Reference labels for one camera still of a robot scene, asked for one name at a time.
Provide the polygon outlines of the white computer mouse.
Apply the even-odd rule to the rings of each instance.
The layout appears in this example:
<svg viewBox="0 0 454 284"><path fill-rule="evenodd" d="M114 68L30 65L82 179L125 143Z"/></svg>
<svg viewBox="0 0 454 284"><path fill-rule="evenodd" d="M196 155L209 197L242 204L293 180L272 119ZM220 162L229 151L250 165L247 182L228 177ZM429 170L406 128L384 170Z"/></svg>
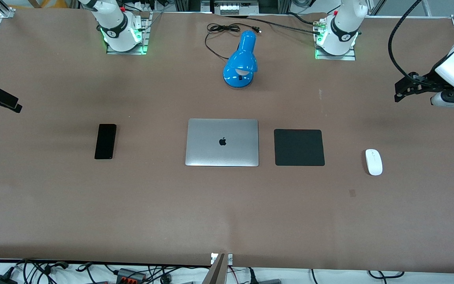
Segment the white computer mouse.
<svg viewBox="0 0 454 284"><path fill-rule="evenodd" d="M367 170L371 176L380 176L383 173L383 163L379 151L367 149L365 151Z"/></svg>

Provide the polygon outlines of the black smartphone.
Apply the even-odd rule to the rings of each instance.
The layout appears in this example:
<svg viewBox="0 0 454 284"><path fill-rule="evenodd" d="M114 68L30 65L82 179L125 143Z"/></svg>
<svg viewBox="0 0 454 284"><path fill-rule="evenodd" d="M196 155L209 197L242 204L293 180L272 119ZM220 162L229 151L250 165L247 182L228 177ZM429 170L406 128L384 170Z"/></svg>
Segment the black smartphone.
<svg viewBox="0 0 454 284"><path fill-rule="evenodd" d="M108 160L113 158L116 133L116 124L99 124L94 153L94 158L96 160Z"/></svg>

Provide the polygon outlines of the black mouse pad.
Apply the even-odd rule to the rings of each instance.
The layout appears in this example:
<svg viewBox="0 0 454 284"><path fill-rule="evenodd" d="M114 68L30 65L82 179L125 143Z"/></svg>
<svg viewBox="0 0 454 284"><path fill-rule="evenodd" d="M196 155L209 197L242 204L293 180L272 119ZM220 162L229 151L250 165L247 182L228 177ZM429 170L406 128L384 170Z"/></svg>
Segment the black mouse pad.
<svg viewBox="0 0 454 284"><path fill-rule="evenodd" d="M322 131L317 129L275 129L277 166L324 166Z"/></svg>

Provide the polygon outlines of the blue desk lamp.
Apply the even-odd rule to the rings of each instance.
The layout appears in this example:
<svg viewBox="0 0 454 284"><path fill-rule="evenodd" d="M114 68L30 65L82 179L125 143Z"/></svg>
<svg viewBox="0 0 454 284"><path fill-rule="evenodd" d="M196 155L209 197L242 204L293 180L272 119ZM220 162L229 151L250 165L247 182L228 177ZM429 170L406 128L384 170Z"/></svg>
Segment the blue desk lamp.
<svg viewBox="0 0 454 284"><path fill-rule="evenodd" d="M222 76L231 88L249 86L258 71L257 59L254 56L257 36L251 30L241 34L237 50L230 56L223 69Z"/></svg>

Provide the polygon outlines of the white power strip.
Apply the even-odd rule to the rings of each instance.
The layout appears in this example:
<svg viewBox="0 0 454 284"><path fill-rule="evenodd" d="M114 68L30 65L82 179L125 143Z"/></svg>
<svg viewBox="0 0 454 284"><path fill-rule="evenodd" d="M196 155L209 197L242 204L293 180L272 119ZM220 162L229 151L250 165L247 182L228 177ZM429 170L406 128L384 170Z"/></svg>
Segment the white power strip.
<svg viewBox="0 0 454 284"><path fill-rule="evenodd" d="M247 16L259 13L258 0L216 0L215 14L222 16Z"/></svg>

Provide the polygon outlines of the silver closed laptop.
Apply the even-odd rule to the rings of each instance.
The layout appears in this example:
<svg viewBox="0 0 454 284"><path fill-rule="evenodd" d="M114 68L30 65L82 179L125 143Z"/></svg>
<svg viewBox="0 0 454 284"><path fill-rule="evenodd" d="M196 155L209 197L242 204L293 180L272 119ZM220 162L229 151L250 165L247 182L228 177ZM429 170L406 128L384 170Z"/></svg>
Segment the silver closed laptop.
<svg viewBox="0 0 454 284"><path fill-rule="evenodd" d="M184 163L187 166L257 167L258 120L190 118Z"/></svg>

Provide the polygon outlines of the black orange connector block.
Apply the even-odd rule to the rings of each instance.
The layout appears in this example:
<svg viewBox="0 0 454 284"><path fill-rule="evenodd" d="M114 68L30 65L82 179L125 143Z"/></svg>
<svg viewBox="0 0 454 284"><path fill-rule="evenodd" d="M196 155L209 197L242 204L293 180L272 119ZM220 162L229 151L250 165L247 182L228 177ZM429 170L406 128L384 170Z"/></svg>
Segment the black orange connector block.
<svg viewBox="0 0 454 284"><path fill-rule="evenodd" d="M143 284L145 280L145 273L121 268L117 272L117 279L115 284Z"/></svg>

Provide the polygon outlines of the brown table cover sheet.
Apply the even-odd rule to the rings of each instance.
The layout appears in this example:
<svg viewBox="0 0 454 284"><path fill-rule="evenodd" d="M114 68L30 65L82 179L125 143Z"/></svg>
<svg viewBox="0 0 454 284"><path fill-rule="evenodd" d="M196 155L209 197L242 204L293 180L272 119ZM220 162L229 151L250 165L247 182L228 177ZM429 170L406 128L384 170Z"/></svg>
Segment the brown table cover sheet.
<svg viewBox="0 0 454 284"><path fill-rule="evenodd" d="M116 56L89 11L2 20L0 88L23 109L0 107L0 258L454 273L454 108L394 102L397 20L365 19L349 62L261 24L243 89L204 46L233 21L164 14L147 54ZM185 165L190 118L258 120L259 165ZM277 166L275 129L321 130L326 164Z"/></svg>

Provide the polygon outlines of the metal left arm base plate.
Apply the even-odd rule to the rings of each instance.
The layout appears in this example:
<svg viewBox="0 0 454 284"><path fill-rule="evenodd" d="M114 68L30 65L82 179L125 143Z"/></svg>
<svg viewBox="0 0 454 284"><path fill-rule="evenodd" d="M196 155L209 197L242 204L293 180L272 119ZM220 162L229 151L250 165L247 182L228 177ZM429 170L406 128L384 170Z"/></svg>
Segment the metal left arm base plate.
<svg viewBox="0 0 454 284"><path fill-rule="evenodd" d="M330 27L332 16L320 19L315 22L314 35L315 59L319 60L346 60L355 61L354 45L359 31L339 35L333 32Z"/></svg>

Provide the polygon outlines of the small metal bracket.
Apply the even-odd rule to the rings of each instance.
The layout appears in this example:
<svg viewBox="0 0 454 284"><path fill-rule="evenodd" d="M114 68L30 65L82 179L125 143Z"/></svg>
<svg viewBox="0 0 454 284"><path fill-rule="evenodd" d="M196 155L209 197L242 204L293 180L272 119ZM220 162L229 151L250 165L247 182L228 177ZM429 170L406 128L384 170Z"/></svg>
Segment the small metal bracket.
<svg viewBox="0 0 454 284"><path fill-rule="evenodd" d="M218 253L211 253L210 264L213 265L218 257ZM228 265L233 266L233 254L227 254Z"/></svg>

